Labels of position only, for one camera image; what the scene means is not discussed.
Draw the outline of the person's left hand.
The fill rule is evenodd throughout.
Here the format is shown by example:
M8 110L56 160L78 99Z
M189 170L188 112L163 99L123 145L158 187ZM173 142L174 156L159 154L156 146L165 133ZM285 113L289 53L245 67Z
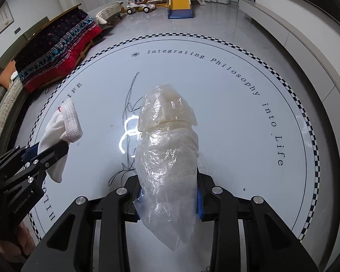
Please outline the person's left hand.
M0 239L0 253L6 261L13 263L19 263L24 258L22 253L30 255L35 249L34 240L23 221L16 234L18 244Z

